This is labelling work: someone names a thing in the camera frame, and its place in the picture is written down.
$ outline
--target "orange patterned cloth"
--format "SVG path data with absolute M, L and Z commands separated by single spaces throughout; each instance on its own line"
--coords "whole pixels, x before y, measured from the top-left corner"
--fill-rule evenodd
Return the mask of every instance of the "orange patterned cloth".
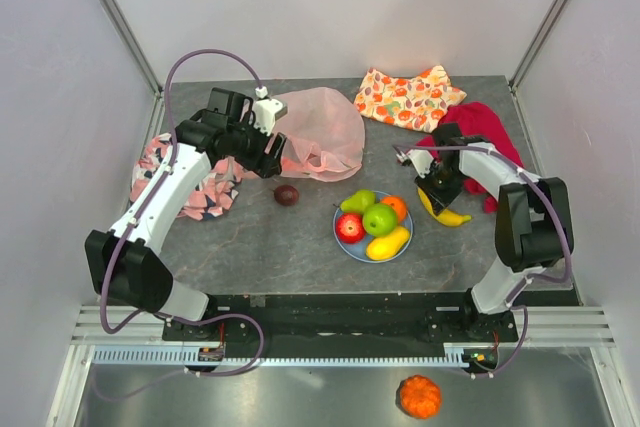
M 396 79 L 371 68 L 355 104 L 363 117 L 410 130 L 431 132 L 452 105 L 467 96 L 451 85 L 441 65 L 413 79 Z

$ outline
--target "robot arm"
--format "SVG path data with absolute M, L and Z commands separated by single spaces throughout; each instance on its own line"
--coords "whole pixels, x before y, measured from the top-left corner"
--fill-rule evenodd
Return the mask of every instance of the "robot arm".
M 159 259 L 164 239 L 185 201 L 219 160 L 232 156 L 247 170 L 266 178 L 281 172 L 286 141 L 272 134 L 287 107 L 276 99 L 255 104 L 237 92 L 213 89 L 207 109 L 176 128 L 178 153 L 170 151 L 136 202 L 108 232 L 91 232 L 85 251 L 94 289 L 101 293 L 116 244 L 128 233 L 115 264 L 109 298 L 147 312 L 162 312 L 190 321 L 216 312 L 215 299 L 173 278 Z M 169 172 L 152 195 L 164 172 Z M 144 207 L 143 213 L 136 214 Z
M 436 159 L 429 151 L 412 149 L 399 154 L 412 164 L 416 184 L 427 195 L 437 215 L 472 178 L 498 199 L 495 246 L 497 258 L 485 277 L 467 291 L 464 315 L 467 325 L 480 315 L 509 310 L 517 295 L 540 274 L 562 258 L 561 241 L 542 202 L 521 177 L 524 173 L 551 202 L 561 220 L 569 249 L 573 233 L 567 188 L 558 178 L 543 179 L 523 169 L 516 171 L 487 151 L 495 147 L 481 137 L 463 137 L 456 124 L 443 124 L 433 132 L 436 145 L 444 147 Z M 472 146 L 477 150 L 468 150 Z

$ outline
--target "cloth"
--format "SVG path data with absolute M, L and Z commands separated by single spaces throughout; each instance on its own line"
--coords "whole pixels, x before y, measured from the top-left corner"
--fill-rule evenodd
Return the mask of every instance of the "cloth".
M 520 154 L 511 142 L 509 134 L 504 130 L 500 118 L 485 104 L 471 102 L 469 104 L 451 107 L 447 115 L 445 115 L 440 122 L 457 122 L 462 135 L 484 136 L 489 142 L 495 145 L 498 152 L 508 157 L 520 167 L 523 167 Z M 431 136 L 425 137 L 418 142 L 418 145 L 433 146 L 433 138 Z M 473 179 L 465 180 L 464 187 L 472 194 L 486 193 L 486 190 Z M 496 210 L 498 210 L 498 201 L 491 196 L 487 196 L 484 202 L 484 211 L 491 213 Z
M 144 149 L 142 158 L 133 168 L 129 195 L 131 202 L 135 202 L 149 184 L 153 174 L 167 155 L 170 145 L 171 134 L 160 134 L 154 137 Z M 240 183 L 242 173 L 242 167 L 233 159 L 218 162 L 189 195 L 178 217 L 208 220 L 224 214 L 231 208 L 231 204 L 238 195 L 235 187 Z
M 371 68 L 362 80 L 355 104 L 363 117 L 431 132 L 449 107 L 458 105 L 466 96 L 451 85 L 441 65 L 412 79 L 389 77 Z

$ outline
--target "banana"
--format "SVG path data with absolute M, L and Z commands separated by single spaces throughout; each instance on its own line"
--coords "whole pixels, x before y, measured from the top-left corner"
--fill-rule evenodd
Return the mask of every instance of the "banana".
M 460 215 L 453 210 L 445 209 L 440 212 L 440 215 L 435 215 L 433 213 L 433 207 L 431 207 L 431 201 L 427 194 L 425 194 L 420 187 L 418 187 L 418 195 L 420 196 L 420 200 L 422 201 L 422 205 L 427 209 L 427 212 L 431 214 L 431 217 L 436 219 L 442 225 L 446 225 L 447 227 L 460 227 L 462 224 L 466 224 L 471 220 L 470 215 Z

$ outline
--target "red cloth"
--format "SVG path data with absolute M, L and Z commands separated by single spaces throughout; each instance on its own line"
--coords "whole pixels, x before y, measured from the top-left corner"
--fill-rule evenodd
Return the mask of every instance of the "red cloth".
M 496 146 L 501 154 L 523 167 L 520 154 L 513 146 L 507 131 L 500 118 L 486 105 L 480 102 L 456 105 L 449 107 L 447 114 L 442 117 L 440 123 L 457 122 L 462 135 L 482 135 Z M 433 146 L 433 138 L 429 135 L 418 142 L 418 145 Z M 472 194 L 484 194 L 486 190 L 475 180 L 467 179 L 464 187 Z M 487 196 L 484 202 L 484 211 L 487 213 L 498 210 L 498 201 Z

